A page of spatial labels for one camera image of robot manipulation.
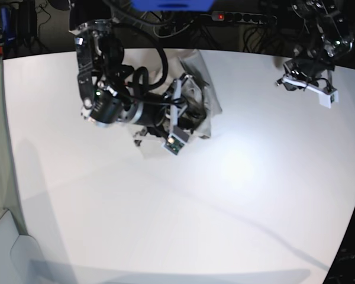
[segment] power strip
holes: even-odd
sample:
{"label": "power strip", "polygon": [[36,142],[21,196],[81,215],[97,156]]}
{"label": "power strip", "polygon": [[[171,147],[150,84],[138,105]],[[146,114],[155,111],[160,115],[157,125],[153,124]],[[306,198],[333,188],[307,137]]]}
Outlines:
{"label": "power strip", "polygon": [[[212,12],[211,16],[212,16],[212,20],[215,22],[259,24],[259,25],[266,25],[268,22],[267,15],[263,15],[263,14],[214,11]],[[276,24],[277,17],[271,16],[271,21],[272,21],[271,24]]]}

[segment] white table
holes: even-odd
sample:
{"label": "white table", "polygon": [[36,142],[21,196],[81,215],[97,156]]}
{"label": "white table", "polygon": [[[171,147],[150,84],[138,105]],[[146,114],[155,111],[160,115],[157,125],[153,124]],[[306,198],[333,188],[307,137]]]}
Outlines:
{"label": "white table", "polygon": [[[80,117],[75,53],[4,62],[28,232],[58,283],[322,283],[355,206],[355,70],[340,103],[275,87],[269,56],[203,51],[212,138],[143,159]],[[153,50],[127,50],[134,65]]]}

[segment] white tabletop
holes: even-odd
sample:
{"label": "white tabletop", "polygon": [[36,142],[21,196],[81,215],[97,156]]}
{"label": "white tabletop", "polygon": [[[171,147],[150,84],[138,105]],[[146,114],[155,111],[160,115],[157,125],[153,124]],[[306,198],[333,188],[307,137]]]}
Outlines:
{"label": "white tabletop", "polygon": [[[340,103],[287,92],[279,58],[202,51],[212,138],[144,159],[80,116],[75,53],[4,62],[27,230],[58,283],[322,283],[355,206],[355,70]],[[153,50],[126,50],[134,65]]]}

